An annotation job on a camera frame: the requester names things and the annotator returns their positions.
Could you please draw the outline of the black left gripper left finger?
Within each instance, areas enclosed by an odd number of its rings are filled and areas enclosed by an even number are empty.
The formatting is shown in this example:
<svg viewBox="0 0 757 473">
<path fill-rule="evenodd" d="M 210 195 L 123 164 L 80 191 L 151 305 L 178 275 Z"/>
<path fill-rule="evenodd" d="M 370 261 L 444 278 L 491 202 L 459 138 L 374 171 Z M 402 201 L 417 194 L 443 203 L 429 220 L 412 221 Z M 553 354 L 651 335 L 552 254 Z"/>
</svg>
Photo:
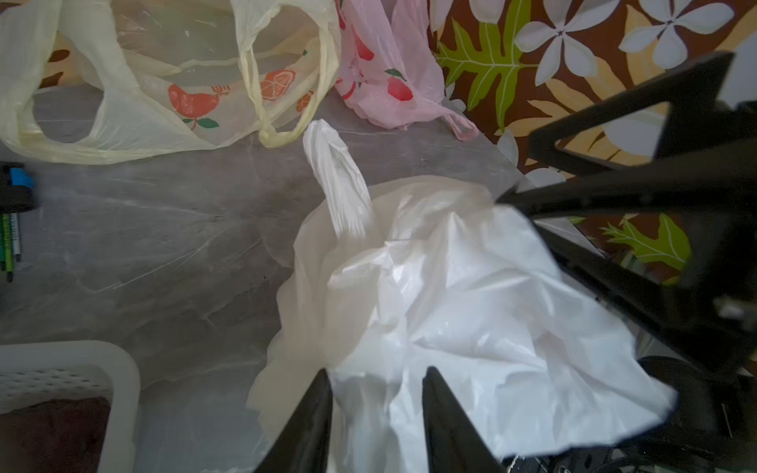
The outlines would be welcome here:
<svg viewBox="0 0 757 473">
<path fill-rule="evenodd" d="M 331 384 L 326 370 L 320 370 L 254 472 L 325 473 L 332 409 Z"/>
</svg>

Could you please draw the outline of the white perforated plastic basket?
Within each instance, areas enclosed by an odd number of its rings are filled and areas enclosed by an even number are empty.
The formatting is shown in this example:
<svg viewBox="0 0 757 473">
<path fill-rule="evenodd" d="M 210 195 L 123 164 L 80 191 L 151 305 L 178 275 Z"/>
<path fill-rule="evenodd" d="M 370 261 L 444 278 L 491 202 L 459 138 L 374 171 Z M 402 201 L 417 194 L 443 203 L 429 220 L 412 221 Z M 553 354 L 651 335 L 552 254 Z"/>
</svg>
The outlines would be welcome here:
<svg viewBox="0 0 757 473">
<path fill-rule="evenodd" d="M 51 400 L 102 397 L 110 404 L 101 472 L 131 472 L 141 391 L 136 362 L 108 342 L 81 340 L 3 345 L 1 412 Z"/>
</svg>

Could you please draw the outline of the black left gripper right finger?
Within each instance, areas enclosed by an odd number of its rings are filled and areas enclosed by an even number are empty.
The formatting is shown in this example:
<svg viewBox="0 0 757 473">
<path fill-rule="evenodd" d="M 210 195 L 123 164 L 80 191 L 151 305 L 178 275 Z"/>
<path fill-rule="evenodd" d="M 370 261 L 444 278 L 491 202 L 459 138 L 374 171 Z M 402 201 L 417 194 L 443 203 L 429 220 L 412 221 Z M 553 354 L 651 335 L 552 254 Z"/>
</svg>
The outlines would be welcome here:
<svg viewBox="0 0 757 473">
<path fill-rule="evenodd" d="M 485 445 L 442 374 L 429 367 L 422 385 L 428 469 L 435 473 L 505 472 Z"/>
</svg>

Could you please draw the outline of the pink apple-print plastic bag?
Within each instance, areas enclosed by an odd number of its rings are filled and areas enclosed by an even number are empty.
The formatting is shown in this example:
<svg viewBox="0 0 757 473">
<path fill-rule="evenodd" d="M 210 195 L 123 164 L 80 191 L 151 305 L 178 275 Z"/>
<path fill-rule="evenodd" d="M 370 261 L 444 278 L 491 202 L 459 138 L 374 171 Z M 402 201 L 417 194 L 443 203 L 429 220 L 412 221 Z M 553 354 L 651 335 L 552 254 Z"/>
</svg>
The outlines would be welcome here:
<svg viewBox="0 0 757 473">
<path fill-rule="evenodd" d="M 473 122 L 443 105 L 445 77 L 429 47 L 429 3 L 335 3 L 341 59 L 335 89 L 360 118 L 386 129 L 441 119 L 458 140 L 479 135 Z"/>
</svg>

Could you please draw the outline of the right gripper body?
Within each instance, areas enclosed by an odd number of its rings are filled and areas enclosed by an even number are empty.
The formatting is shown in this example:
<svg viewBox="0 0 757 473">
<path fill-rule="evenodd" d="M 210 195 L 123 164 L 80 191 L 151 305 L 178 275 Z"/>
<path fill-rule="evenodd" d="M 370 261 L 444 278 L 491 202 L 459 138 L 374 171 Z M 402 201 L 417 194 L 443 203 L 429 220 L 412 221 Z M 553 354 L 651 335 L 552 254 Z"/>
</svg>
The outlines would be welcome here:
<svg viewBox="0 0 757 473">
<path fill-rule="evenodd" d="M 676 407 L 660 426 L 612 447 L 511 457 L 510 472 L 754 472 L 756 378 L 717 380 L 674 358 L 647 357 L 648 374 L 673 387 Z"/>
</svg>

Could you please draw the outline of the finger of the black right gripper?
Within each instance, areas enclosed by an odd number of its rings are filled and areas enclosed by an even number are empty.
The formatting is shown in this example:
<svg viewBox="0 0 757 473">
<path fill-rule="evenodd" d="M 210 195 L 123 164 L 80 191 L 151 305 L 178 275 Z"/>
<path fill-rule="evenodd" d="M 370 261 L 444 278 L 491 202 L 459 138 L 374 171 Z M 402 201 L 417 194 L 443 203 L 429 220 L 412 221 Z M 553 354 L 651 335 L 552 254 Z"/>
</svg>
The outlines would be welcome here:
<svg viewBox="0 0 757 473">
<path fill-rule="evenodd" d="M 735 138 L 729 125 L 735 112 L 719 101 L 733 59 L 733 52 L 712 52 L 600 104 L 544 125 L 528 136 L 528 157 L 577 177 L 626 169 L 625 165 L 561 149 L 558 143 L 591 128 L 627 124 L 659 104 L 665 104 L 668 112 L 658 132 L 654 160 L 722 145 Z"/>
<path fill-rule="evenodd" d="M 727 376 L 756 349 L 756 145 L 737 141 L 520 193 L 532 220 L 620 214 L 603 234 L 677 276 L 656 283 L 541 230 L 569 275 L 699 369 Z"/>
</svg>

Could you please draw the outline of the yellow orange-print plastic bag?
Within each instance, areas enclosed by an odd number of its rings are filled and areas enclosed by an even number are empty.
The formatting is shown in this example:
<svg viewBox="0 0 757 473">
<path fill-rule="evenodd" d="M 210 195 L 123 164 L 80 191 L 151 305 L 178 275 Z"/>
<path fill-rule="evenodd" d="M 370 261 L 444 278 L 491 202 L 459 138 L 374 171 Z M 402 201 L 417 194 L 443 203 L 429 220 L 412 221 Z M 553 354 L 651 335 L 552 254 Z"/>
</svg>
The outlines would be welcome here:
<svg viewBox="0 0 757 473">
<path fill-rule="evenodd" d="M 103 96 L 89 133 L 64 143 L 35 95 L 64 39 Z M 336 81 L 331 1 L 27 1 L 1 16 L 1 140 L 51 163 L 109 165 L 299 138 Z"/>
</svg>

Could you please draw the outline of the white plastic bag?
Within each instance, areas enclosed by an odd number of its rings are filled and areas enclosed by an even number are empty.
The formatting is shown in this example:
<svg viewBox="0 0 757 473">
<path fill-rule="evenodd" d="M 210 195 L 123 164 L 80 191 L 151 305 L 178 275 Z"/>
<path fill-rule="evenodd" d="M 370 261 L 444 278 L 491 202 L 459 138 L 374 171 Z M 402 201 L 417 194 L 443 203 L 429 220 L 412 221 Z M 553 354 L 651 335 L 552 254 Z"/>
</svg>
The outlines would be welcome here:
<svg viewBox="0 0 757 473">
<path fill-rule="evenodd" d="M 319 371 L 335 398 L 332 472 L 428 470 L 429 368 L 498 459 L 616 443 L 668 417 L 675 391 L 520 212 L 435 175 L 370 187 L 324 120 L 303 141 L 325 200 L 295 240 L 281 330 L 248 396 L 268 439 Z"/>
</svg>

